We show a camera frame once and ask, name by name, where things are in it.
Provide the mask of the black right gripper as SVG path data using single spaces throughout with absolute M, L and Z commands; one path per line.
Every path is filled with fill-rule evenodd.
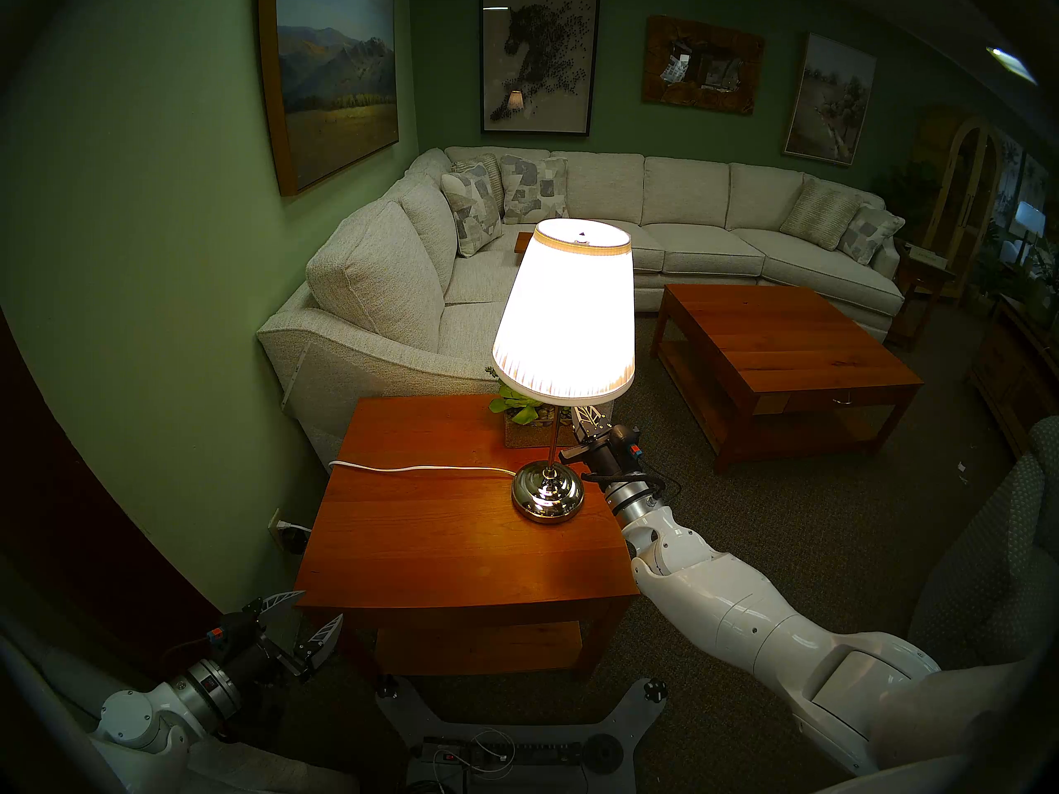
M 638 426 L 612 427 L 613 407 L 613 402 L 573 407 L 574 436 L 589 440 L 560 451 L 560 463 L 585 464 L 588 471 L 581 479 L 588 482 L 646 482 L 639 446 L 641 430 Z

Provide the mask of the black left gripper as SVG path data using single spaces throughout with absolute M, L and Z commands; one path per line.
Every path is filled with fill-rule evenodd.
M 290 653 L 269 639 L 267 624 L 292 611 L 305 591 L 277 593 L 249 603 L 243 610 L 227 613 L 213 629 L 208 630 L 211 660 L 219 666 L 231 686 L 246 689 L 262 676 L 270 676 L 276 666 L 286 668 L 293 676 L 306 681 L 312 675 L 312 663 L 324 663 L 338 645 L 343 614 L 316 631 Z

